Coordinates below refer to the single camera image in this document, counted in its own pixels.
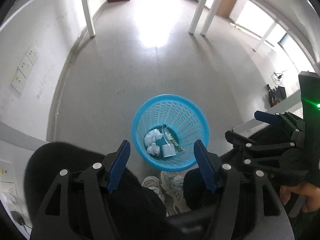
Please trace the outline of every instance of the black plug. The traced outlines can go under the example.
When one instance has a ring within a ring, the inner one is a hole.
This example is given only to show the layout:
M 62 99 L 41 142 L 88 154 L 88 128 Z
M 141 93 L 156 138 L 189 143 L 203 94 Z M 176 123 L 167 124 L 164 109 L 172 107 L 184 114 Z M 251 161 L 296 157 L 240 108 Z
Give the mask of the black plug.
M 24 226 L 26 223 L 22 215 L 17 211 L 11 211 L 11 215 L 14 221 L 16 221 L 20 226 Z

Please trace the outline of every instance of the baseboard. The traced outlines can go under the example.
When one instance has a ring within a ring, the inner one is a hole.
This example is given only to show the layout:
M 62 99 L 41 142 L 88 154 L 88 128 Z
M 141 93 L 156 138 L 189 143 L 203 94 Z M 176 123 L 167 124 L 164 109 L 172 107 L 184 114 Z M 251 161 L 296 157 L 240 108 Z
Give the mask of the baseboard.
M 96 11 L 96 13 L 93 15 L 92 20 L 93 22 L 100 16 L 102 11 L 105 9 L 105 6 L 108 4 L 107 1 L 105 1 L 100 8 Z M 88 42 L 90 42 L 91 39 L 88 35 L 88 27 L 85 26 L 83 30 L 81 31 L 79 37 L 76 39 L 75 43 L 73 44 L 66 62 L 61 70 L 60 77 L 57 82 L 56 90 L 53 95 L 50 112 L 49 112 L 49 119 L 48 119 L 48 127 L 47 127 L 47 141 L 53 142 L 55 141 L 55 130 L 56 130 L 56 124 L 57 124 L 57 117 L 58 117 L 58 109 L 60 104 L 60 98 L 61 94 L 63 92 L 64 84 L 66 82 L 66 77 L 68 75 L 69 69 L 76 59 L 77 54 L 81 50 L 81 47 Z

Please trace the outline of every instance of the trash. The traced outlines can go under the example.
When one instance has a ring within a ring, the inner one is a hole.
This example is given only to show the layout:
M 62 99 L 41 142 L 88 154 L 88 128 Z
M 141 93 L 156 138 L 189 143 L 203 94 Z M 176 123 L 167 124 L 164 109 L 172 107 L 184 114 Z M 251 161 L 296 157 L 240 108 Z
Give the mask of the trash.
M 150 132 L 148 132 L 144 138 L 144 144 L 146 147 L 151 145 L 151 143 L 156 142 L 157 140 L 162 138 L 162 133 L 158 129 L 154 129 Z
M 156 145 L 156 143 L 151 143 L 147 148 L 147 153 L 151 155 L 160 155 L 160 146 Z
M 170 156 L 176 155 L 174 145 L 172 143 L 163 145 L 162 146 L 162 154 L 163 154 L 163 157 L 170 157 Z
M 185 152 L 184 150 L 181 149 L 181 147 L 179 146 L 177 141 L 172 137 L 171 133 L 169 132 L 169 130 L 165 124 L 161 127 L 161 131 L 163 133 L 163 137 L 164 137 L 165 141 L 167 142 L 167 144 L 169 144 L 169 145 L 173 144 L 174 148 L 176 149 L 176 151 L 178 153 Z

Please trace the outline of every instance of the basket rim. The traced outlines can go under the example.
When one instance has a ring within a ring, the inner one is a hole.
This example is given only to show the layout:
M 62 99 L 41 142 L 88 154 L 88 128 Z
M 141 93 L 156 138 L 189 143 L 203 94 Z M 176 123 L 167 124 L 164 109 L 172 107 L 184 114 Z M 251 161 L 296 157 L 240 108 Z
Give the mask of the basket rim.
M 206 138 L 203 138 L 202 142 L 205 147 L 208 147 L 209 144 L 209 138 L 210 138 L 210 131 L 209 131 L 209 124 L 207 121 L 207 118 L 205 115 L 202 113 L 201 109 L 191 100 L 184 98 L 182 96 L 178 95 L 173 95 L 173 94 L 163 94 L 163 95 L 158 95 L 153 98 L 150 98 L 146 102 L 144 102 L 139 109 L 137 110 L 133 120 L 132 120 L 132 127 L 131 127 L 131 136 L 133 139 L 133 144 L 138 151 L 138 153 L 142 156 L 142 158 L 151 164 L 153 167 L 163 170 L 163 171 L 183 171 L 188 168 L 191 168 L 193 165 L 196 164 L 196 158 L 194 160 L 190 160 L 191 162 L 186 162 L 185 164 L 181 165 L 175 165 L 175 166 L 163 166 L 160 165 L 156 160 L 154 160 L 149 154 L 145 154 L 141 148 L 144 148 L 144 145 L 141 146 L 140 142 L 138 140 L 138 135 L 137 135 L 137 128 L 139 124 L 139 120 L 142 116 L 142 114 L 145 112 L 145 110 L 152 104 L 155 104 L 159 101 L 180 101 L 181 103 L 184 103 L 186 106 L 189 106 L 191 108 L 191 111 L 197 115 L 198 119 L 201 120 L 201 125 L 202 125 L 202 130 L 203 130 L 203 135 L 207 135 Z

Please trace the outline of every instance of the human hand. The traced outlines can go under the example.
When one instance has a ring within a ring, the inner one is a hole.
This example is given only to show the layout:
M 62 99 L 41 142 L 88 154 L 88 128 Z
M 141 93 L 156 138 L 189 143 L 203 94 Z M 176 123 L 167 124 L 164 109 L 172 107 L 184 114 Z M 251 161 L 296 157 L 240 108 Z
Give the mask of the human hand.
M 285 206 L 291 198 L 291 193 L 307 196 L 306 202 L 301 208 L 303 213 L 313 212 L 320 209 L 320 188 L 315 185 L 304 182 L 294 187 L 281 186 L 280 200 Z

